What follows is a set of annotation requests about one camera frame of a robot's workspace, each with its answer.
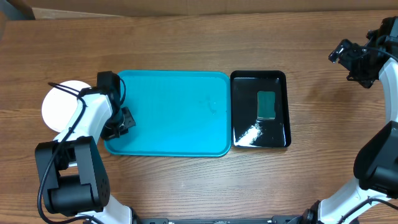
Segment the teal plastic tray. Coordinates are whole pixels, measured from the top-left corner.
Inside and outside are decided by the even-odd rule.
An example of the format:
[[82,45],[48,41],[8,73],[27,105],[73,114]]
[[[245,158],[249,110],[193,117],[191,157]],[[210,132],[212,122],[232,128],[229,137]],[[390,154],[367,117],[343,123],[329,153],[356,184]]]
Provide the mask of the teal plastic tray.
[[105,141],[115,155],[221,157],[231,148],[230,79],[222,72],[124,70],[135,126]]

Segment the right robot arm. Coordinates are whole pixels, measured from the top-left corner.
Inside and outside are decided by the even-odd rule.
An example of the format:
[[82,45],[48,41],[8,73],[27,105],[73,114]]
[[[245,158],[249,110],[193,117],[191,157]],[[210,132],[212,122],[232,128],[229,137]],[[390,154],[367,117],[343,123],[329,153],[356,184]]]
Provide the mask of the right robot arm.
[[353,178],[292,223],[354,223],[373,206],[390,206],[389,200],[397,198],[397,37],[371,37],[364,46],[344,39],[329,59],[349,71],[349,81],[365,88],[375,80],[382,83],[386,124],[358,152]]

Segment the white plate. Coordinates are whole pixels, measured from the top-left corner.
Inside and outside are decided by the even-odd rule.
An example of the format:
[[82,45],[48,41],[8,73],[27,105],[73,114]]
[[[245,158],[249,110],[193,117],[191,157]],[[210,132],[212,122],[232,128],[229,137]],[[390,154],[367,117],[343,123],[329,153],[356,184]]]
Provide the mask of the white plate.
[[53,87],[42,103],[43,121],[50,129],[60,133],[67,126],[77,106],[75,96]]

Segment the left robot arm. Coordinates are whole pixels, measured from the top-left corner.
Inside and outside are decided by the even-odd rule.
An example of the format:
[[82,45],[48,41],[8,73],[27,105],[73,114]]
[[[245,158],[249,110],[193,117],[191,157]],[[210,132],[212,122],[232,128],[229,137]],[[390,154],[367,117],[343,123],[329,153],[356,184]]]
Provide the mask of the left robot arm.
[[40,179],[37,209],[67,217],[65,223],[140,223],[137,213],[116,200],[97,143],[107,129],[110,137],[124,134],[121,97],[117,93],[80,93],[72,119],[53,141],[35,149]]

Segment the green sponge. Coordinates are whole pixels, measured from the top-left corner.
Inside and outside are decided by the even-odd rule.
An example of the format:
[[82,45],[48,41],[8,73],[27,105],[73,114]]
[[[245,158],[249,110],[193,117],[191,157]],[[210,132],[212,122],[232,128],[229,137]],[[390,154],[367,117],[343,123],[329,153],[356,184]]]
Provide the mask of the green sponge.
[[257,93],[257,118],[262,120],[275,119],[275,93],[259,91]]

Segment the black plastic tray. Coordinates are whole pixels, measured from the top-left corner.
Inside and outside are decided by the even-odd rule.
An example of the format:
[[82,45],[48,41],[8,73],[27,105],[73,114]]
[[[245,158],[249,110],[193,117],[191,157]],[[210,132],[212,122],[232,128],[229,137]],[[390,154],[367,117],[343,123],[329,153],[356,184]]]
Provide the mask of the black plastic tray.
[[[236,70],[231,76],[231,118],[236,147],[289,147],[286,76],[280,70]],[[275,119],[257,118],[257,93],[275,93]]]

